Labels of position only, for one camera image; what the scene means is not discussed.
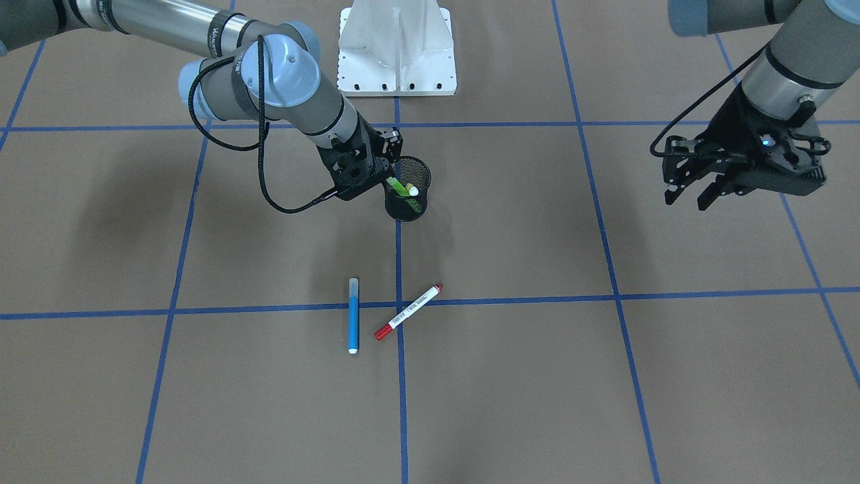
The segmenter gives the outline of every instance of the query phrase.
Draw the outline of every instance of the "robotic arm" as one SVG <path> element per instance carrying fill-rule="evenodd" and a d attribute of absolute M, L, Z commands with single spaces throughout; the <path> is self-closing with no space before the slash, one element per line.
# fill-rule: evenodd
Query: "robotic arm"
<path fill-rule="evenodd" d="M 205 57 L 181 70 L 180 97 L 208 138 L 240 151 L 260 149 L 263 195 L 282 212 L 295 213 L 335 195 L 352 200 L 393 175 L 402 137 L 396 129 L 373 129 L 320 72 L 319 40 L 302 22 L 271 25 L 187 0 L 2 1 L 0 56 L 75 28 L 135 34 Z M 227 145 L 206 133 L 197 115 L 259 120 L 260 140 L 252 146 Z M 313 141 L 334 182 L 334 188 L 301 209 L 281 208 L 267 195 L 262 145 L 268 120 L 287 120 Z"/>
<path fill-rule="evenodd" d="M 808 195 L 824 185 L 821 157 L 830 142 L 814 113 L 860 68 L 858 0 L 670 0 L 678 35 L 706 35 L 785 21 L 774 38 L 676 118 L 651 145 L 663 157 L 671 205 L 709 173 L 716 180 L 698 197 L 705 210 L 719 196 L 768 189 Z M 705 97 L 752 64 L 737 88 L 694 140 L 660 139 Z"/>

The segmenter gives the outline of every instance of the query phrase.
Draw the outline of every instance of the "green marker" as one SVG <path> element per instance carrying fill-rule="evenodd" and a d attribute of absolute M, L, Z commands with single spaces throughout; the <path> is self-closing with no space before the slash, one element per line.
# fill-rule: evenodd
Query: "green marker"
<path fill-rule="evenodd" d="M 395 192 L 397 192 L 397 194 L 398 194 L 399 196 L 402 196 L 403 198 L 405 198 L 405 199 L 406 199 L 406 201 L 405 201 L 405 202 L 406 202 L 406 203 L 407 203 L 407 204 L 408 204 L 408 205 L 409 205 L 409 206 L 410 206 L 410 207 L 411 207 L 411 208 L 412 208 L 412 209 L 413 209 L 417 214 L 420 214 L 421 212 L 423 212 L 423 211 L 424 211 L 424 209 L 423 209 L 423 208 L 421 208 L 420 203 L 416 202 L 416 201 L 415 201 L 415 199 L 410 198 L 409 190 L 407 190 L 407 189 L 406 189 L 406 187 L 404 187 L 404 186 L 403 186 L 403 184 L 402 184 L 402 183 L 400 183 L 400 180 L 398 180 L 398 179 L 396 179 L 396 178 L 394 178 L 394 177 L 388 177 L 385 181 L 386 181 L 386 182 L 388 182 L 388 184 L 391 186 L 391 188 L 392 188 L 392 189 L 394 189 L 394 191 L 395 191 Z"/>

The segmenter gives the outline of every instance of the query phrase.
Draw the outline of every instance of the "mesh pen holder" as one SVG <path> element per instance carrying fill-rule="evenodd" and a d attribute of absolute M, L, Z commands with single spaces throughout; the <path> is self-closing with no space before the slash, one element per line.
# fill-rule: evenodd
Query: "mesh pen holder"
<path fill-rule="evenodd" d="M 385 188 L 385 211 L 394 220 L 410 222 L 418 220 L 427 211 L 427 190 L 430 188 L 430 169 L 418 158 L 411 156 L 400 157 L 394 163 L 395 178 L 403 186 L 412 183 L 418 189 L 418 195 L 399 195 L 387 183 Z"/>

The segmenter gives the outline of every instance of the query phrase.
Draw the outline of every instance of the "black mesh cup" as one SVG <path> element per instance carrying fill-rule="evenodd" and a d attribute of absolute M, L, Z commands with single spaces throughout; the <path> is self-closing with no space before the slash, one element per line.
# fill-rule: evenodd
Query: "black mesh cup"
<path fill-rule="evenodd" d="M 412 183 L 418 189 L 418 195 L 403 196 L 391 188 L 387 182 L 385 187 L 385 211 L 394 220 L 410 222 L 417 220 L 427 211 L 427 190 L 430 188 L 430 169 L 418 158 L 402 156 L 394 163 L 395 178 L 405 187 Z"/>

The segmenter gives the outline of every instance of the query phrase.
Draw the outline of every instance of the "white bracket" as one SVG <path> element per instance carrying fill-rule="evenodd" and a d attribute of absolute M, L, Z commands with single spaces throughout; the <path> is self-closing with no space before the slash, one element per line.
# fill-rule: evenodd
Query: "white bracket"
<path fill-rule="evenodd" d="M 337 87 L 346 96 L 451 96 L 451 12 L 436 0 L 355 0 L 341 12 Z"/>

